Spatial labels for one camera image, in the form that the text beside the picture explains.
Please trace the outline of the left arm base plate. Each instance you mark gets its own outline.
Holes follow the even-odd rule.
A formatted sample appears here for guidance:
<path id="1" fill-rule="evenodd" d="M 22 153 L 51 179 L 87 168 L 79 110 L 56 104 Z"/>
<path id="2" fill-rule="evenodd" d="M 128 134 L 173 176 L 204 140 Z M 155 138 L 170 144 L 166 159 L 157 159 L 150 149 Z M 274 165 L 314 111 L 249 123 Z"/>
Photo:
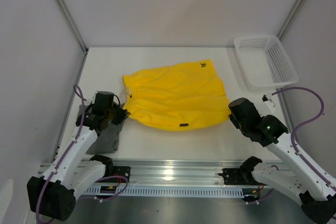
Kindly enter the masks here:
<path id="1" fill-rule="evenodd" d="M 123 176 L 130 179 L 131 175 L 131 167 L 130 166 L 114 166 L 113 168 L 109 168 L 108 171 L 105 173 L 104 177 L 109 176 Z M 108 183 L 124 183 L 124 179 L 122 178 L 109 178 L 106 179 L 105 182 Z"/>

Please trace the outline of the yellow shorts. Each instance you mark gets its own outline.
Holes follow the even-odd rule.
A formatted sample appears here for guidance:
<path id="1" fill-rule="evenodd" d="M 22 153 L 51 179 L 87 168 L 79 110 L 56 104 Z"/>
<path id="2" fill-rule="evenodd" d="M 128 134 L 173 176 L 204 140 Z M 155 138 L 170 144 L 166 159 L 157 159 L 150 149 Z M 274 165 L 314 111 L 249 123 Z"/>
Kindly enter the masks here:
<path id="1" fill-rule="evenodd" d="M 229 119 L 230 103 L 210 59 L 123 76 L 130 118 L 165 131 L 190 131 Z"/>

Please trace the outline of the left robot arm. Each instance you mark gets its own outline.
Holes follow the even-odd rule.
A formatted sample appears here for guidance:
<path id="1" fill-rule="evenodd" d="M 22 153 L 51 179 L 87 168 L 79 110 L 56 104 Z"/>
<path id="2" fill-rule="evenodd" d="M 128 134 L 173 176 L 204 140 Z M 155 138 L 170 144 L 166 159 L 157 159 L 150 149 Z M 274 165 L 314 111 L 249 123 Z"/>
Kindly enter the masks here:
<path id="1" fill-rule="evenodd" d="M 89 163 L 76 172 L 82 157 L 103 135 L 111 136 L 111 128 L 120 128 L 128 112 L 120 106 L 119 98 L 112 92 L 99 91 L 94 101 L 81 102 L 76 126 L 64 152 L 40 177 L 31 177 L 27 183 L 29 205 L 37 223 L 41 216 L 51 221 L 65 221 L 72 214 L 76 201 L 95 182 L 129 183 L 128 175 L 115 173 L 113 160 L 95 154 Z"/>

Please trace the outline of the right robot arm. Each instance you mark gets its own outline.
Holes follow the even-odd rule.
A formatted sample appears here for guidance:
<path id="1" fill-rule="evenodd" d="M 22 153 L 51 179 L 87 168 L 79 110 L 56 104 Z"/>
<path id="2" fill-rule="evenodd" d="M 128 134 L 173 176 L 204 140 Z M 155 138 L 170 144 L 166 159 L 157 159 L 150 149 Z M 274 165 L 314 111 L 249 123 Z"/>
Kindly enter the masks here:
<path id="1" fill-rule="evenodd" d="M 315 223 L 335 217 L 335 177 L 328 174 L 292 139 L 287 127 L 275 116 L 261 116 L 246 98 L 232 101 L 229 119 L 242 135 L 275 154 L 293 173 L 288 176 L 254 156 L 240 166 L 240 179 L 268 185 L 295 201 Z"/>

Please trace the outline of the grey shorts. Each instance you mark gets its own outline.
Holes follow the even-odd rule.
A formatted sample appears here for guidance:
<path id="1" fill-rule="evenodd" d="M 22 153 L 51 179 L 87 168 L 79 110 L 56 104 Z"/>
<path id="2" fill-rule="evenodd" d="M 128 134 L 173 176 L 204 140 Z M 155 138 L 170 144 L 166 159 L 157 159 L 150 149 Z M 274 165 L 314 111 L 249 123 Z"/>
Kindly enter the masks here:
<path id="1" fill-rule="evenodd" d="M 119 107 L 116 104 L 102 106 L 94 103 L 89 104 L 85 109 L 81 108 L 76 120 L 77 127 L 87 127 L 94 130 L 97 139 L 89 146 L 86 153 L 89 155 L 114 153 L 119 148 L 119 135 L 123 128 L 123 123 L 114 125 L 109 123 L 102 125 L 103 109 L 114 109 Z"/>

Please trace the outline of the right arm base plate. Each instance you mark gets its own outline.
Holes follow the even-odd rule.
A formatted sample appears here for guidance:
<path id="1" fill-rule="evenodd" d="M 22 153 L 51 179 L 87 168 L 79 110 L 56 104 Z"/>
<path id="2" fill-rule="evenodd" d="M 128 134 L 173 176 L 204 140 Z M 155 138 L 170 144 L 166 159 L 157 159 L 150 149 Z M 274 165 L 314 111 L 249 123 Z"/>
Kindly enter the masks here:
<path id="1" fill-rule="evenodd" d="M 240 168 L 223 168 L 218 176 L 222 177 L 225 185 L 253 185 L 251 174 Z"/>

